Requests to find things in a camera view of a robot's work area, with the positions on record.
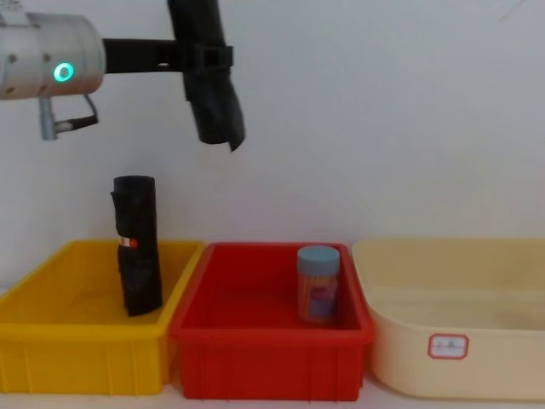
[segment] black cylindrical object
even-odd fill
[[[163,305],[155,180],[149,176],[117,177],[112,197],[125,307],[131,317],[151,313]]]

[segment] blue bottle cap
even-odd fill
[[[341,253],[333,247],[311,245],[297,251],[299,274],[313,277],[332,277],[339,273]]]

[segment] white backdrop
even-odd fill
[[[101,124],[41,142],[0,103],[0,284],[114,237],[112,179],[154,176],[160,235],[340,240],[545,233],[545,3],[221,0],[248,140],[200,144],[178,74],[110,76]],[[172,38],[159,0],[26,0],[104,37]],[[55,102],[59,118],[85,113]]]

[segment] plastic container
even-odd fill
[[[337,275],[341,253],[325,245],[309,245],[297,252],[299,317],[313,324],[335,318]]]
[[[379,239],[353,247],[374,373],[433,398],[545,400],[545,240]]]
[[[342,245],[336,319],[297,310],[304,244],[218,244],[193,275],[171,325],[190,399],[357,400],[372,330]]]
[[[129,318],[116,241],[70,244],[0,298],[0,392],[155,395],[176,352],[167,329],[204,246],[159,247],[164,306]]]

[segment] red label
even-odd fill
[[[463,360],[468,356],[469,338],[459,334],[433,334],[427,354],[435,360]]]

